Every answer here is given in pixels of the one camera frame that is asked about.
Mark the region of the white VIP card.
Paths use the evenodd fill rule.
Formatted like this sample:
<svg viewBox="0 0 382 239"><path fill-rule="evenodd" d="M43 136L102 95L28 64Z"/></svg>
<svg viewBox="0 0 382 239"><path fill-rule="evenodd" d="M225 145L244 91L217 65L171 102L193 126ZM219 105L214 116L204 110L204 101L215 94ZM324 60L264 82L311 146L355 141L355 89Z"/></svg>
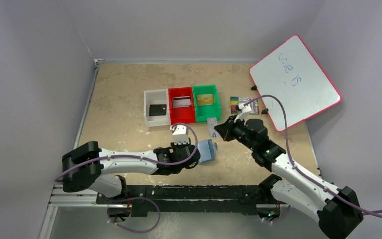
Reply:
<svg viewBox="0 0 382 239"><path fill-rule="evenodd" d="M214 129L214 127L217 126L217 118L216 117L207 118L207 126L208 126L210 137L217 138L218 133Z"/></svg>

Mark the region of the blue card holder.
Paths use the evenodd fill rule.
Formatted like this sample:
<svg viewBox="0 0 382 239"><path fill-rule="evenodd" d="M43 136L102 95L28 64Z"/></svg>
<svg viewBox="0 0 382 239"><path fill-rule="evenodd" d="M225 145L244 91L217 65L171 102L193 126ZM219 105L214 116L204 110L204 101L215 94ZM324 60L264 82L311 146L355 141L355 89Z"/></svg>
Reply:
<svg viewBox="0 0 382 239"><path fill-rule="evenodd" d="M215 160L215 153L218 150L217 143L212 139L200 141L198 143L198 150L200 152L199 163L209 163Z"/></svg>

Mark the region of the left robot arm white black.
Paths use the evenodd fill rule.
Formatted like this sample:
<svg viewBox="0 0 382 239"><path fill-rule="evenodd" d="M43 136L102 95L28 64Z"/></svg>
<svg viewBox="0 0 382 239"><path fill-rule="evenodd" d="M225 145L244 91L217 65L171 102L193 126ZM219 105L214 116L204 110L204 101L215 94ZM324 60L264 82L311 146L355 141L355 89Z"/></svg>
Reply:
<svg viewBox="0 0 382 239"><path fill-rule="evenodd" d="M66 193L93 190L108 198L126 194L122 173L168 176L198 165L200 152L192 144L156 148L145 152L116 152L89 141L62 156L61 182Z"/></svg>

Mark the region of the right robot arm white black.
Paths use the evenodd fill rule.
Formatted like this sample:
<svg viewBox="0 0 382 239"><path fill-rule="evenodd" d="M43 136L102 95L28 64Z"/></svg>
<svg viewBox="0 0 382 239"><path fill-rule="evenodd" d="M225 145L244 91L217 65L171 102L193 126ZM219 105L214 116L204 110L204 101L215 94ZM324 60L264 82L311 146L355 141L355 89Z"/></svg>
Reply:
<svg viewBox="0 0 382 239"><path fill-rule="evenodd" d="M236 140L247 147L254 161L271 172L259 185L261 194L303 212L318 223L328 238L345 239L363 220L354 190L328 183L290 159L269 139L260 119L230 117L214 130L224 141Z"/></svg>

